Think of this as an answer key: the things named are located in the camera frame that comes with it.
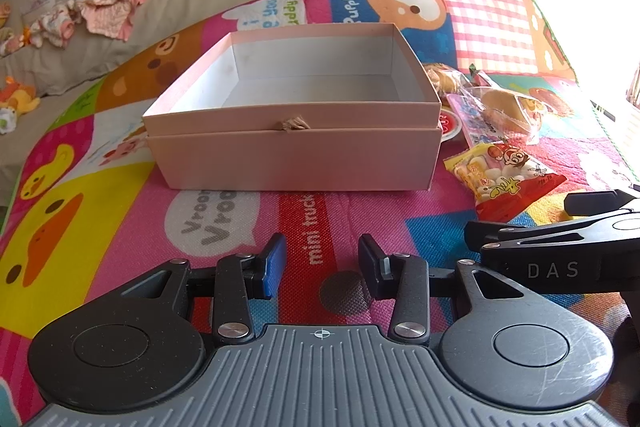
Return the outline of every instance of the black clamp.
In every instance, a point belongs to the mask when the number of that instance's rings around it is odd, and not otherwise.
[[[260,254],[223,257],[216,267],[167,261],[41,330],[28,353],[31,374],[45,400],[72,409],[149,406],[187,386],[215,348],[254,340],[248,299],[273,297],[285,265],[281,233]],[[213,297],[212,334],[189,322],[194,297]]]
[[[482,264],[538,293],[637,291],[639,198],[632,189],[568,194],[567,212],[589,217],[540,227],[469,221],[465,242]]]
[[[388,338],[430,344],[447,373],[476,396],[552,410],[594,399],[606,384],[612,349],[600,329],[472,259],[460,259],[455,270],[431,269],[418,256],[386,255],[364,234],[358,261],[373,298],[396,299]],[[430,339],[430,295],[452,302],[455,322],[440,338]],[[596,353],[599,367],[591,363]]]

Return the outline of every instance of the snack package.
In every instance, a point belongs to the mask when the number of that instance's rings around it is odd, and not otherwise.
[[[498,130],[482,118],[478,106],[461,94],[448,94],[447,103],[462,122],[462,133],[469,147],[479,143],[494,143],[504,140]]]
[[[444,96],[448,92],[460,92],[464,86],[470,86],[466,76],[446,64],[423,64],[433,89],[438,95]]]
[[[492,81],[491,77],[488,74],[484,73],[484,71],[476,68],[475,64],[469,65],[469,73],[471,74],[471,82],[475,86],[480,87],[500,87],[494,81]]]
[[[540,100],[501,87],[465,88],[463,94],[475,105],[482,119],[509,141],[532,144],[538,141],[548,107]]]
[[[444,161],[470,188],[483,221],[506,223],[566,181],[517,146],[480,143]]]

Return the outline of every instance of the clothing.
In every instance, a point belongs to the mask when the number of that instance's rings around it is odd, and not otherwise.
[[[31,44],[41,48],[48,40],[66,48],[75,25],[86,22],[90,33],[127,41],[133,30],[131,18],[145,0],[69,0],[57,3],[30,27]]]
[[[133,30],[131,17],[145,0],[76,0],[76,9],[90,33],[127,41]]]

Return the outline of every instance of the pink box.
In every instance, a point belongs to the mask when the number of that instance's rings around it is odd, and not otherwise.
[[[419,190],[440,108],[395,25],[313,24],[227,35],[143,120],[171,188]]]

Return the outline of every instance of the colorful foam mat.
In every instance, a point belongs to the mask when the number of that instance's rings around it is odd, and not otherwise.
[[[356,244],[369,232],[386,251],[418,254],[431,266],[472,257],[462,230],[474,202],[438,162],[429,192],[251,193],[166,187],[145,145],[142,114],[228,32],[305,23],[395,23],[423,63],[468,73],[471,63],[504,87],[535,94],[546,118],[530,152],[568,181],[516,221],[561,217],[572,190],[628,184],[632,174],[599,126],[590,102],[533,0],[255,0],[213,16],[142,52],[85,92],[38,142],[24,165],[0,238],[0,424],[20,425],[43,406],[26,365],[47,323],[163,261],[194,267],[260,250],[286,234],[289,262],[276,299],[252,302],[268,322],[386,328],[392,304],[372,302],[358,272]],[[462,150],[446,142],[441,158]],[[221,155],[233,151],[220,151]],[[551,297],[613,338],[627,316],[619,295]],[[208,303],[194,321],[208,328]],[[451,321],[433,299],[432,324]],[[619,421],[640,393],[638,341],[617,340],[632,364],[616,362],[601,404]]]

